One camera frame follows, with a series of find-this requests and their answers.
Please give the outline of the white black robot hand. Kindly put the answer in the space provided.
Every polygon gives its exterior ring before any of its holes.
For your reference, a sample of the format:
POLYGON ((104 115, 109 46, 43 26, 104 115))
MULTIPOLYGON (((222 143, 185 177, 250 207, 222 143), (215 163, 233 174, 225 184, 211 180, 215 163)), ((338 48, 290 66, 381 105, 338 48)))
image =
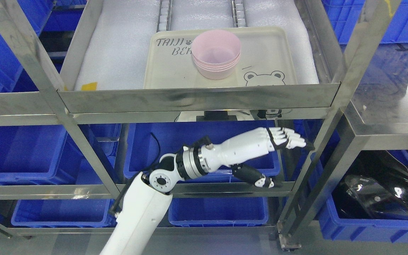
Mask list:
POLYGON ((259 158, 280 149, 315 149, 313 143, 300 136, 293 129, 285 127, 257 128, 236 135, 221 144, 209 144, 198 149, 196 163, 206 172, 214 172, 220 166, 231 168, 233 176, 259 188, 272 188, 271 177, 248 166, 246 161, 259 158))

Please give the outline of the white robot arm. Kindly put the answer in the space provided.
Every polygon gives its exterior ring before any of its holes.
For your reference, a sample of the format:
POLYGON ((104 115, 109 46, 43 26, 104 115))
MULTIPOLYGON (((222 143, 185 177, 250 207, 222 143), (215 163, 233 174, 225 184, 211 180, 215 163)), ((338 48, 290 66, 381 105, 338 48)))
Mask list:
POLYGON ((102 255, 140 255, 165 216, 171 202, 170 192, 178 181, 206 175, 209 168, 199 153, 212 147, 208 136, 176 153, 157 156, 145 170, 131 177, 109 209, 116 226, 102 255))

